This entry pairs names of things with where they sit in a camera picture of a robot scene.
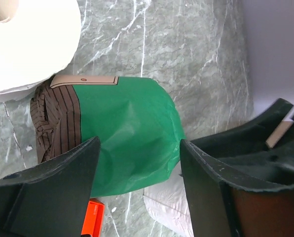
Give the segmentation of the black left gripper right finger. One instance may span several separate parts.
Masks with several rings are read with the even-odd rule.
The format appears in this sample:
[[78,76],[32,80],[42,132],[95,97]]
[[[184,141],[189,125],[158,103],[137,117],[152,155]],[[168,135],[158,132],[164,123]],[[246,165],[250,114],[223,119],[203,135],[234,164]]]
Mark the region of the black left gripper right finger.
[[187,140],[180,156],[196,237],[294,237],[294,184],[251,177]]

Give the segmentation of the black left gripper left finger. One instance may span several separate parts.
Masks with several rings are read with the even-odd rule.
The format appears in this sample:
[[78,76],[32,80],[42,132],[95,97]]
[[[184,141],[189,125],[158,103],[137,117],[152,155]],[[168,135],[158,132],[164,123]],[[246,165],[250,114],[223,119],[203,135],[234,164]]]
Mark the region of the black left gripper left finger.
[[79,237],[99,159],[97,137],[0,179],[0,237]]

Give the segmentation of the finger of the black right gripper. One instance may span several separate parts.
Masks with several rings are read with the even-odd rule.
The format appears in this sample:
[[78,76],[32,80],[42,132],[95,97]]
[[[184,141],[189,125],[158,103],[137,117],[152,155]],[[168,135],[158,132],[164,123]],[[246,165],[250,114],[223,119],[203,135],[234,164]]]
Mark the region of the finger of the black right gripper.
[[218,134],[192,140],[208,155],[253,177],[294,183],[293,104],[279,98],[251,121]]

